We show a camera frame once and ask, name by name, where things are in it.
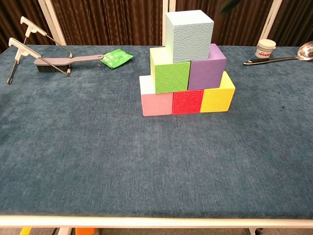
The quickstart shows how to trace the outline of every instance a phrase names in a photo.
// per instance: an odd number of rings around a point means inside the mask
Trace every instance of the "textured block surface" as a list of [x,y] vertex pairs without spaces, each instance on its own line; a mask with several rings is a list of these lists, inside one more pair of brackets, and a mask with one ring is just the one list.
[[208,58],[213,20],[201,10],[166,13],[166,48],[173,62]]
[[173,114],[196,114],[200,112],[202,91],[175,92],[173,96]]
[[235,86],[227,72],[223,72],[219,88],[205,89],[203,93],[201,113],[226,112],[229,109],[235,92]]
[[172,114],[173,93],[156,94],[151,76],[140,76],[142,113],[144,116]]
[[191,61],[189,90],[203,90],[220,87],[226,57],[216,44],[211,44],[209,58]]
[[150,49],[151,76],[156,94],[186,91],[190,62],[172,63],[165,47]]

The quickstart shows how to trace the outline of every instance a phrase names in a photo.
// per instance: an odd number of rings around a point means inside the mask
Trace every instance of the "brown curtain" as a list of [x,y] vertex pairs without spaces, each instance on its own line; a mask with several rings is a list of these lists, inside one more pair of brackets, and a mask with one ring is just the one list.
[[[0,0],[0,52],[8,48],[11,37],[24,42],[27,26],[20,23],[21,16],[51,35],[38,0]],[[32,33],[26,44],[51,45],[53,42],[39,33]]]
[[52,0],[69,45],[161,45],[162,0]]
[[313,41],[313,0],[283,0],[268,38],[278,46]]
[[232,11],[221,14],[226,0],[176,0],[176,11],[202,10],[212,20],[212,43],[255,46],[260,39],[273,0],[242,0]]

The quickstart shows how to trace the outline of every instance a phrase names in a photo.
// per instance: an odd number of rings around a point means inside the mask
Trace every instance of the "green packet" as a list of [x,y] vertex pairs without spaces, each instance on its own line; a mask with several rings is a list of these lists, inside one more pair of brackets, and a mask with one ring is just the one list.
[[103,64],[109,66],[111,69],[114,69],[125,62],[129,61],[133,56],[129,55],[121,49],[111,51],[103,55],[103,59],[100,60]]

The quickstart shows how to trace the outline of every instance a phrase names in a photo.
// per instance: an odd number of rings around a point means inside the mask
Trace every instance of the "purple foam block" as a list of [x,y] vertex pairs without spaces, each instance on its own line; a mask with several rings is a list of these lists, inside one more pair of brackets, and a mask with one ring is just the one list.
[[211,44],[209,58],[191,61],[189,90],[203,90],[220,87],[226,57],[216,44]]

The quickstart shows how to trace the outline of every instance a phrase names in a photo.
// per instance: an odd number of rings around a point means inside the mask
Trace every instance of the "green foam block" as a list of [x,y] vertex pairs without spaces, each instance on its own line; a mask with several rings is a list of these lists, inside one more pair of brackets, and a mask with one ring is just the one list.
[[167,49],[156,47],[150,49],[150,65],[156,94],[187,90],[190,62],[172,63]]

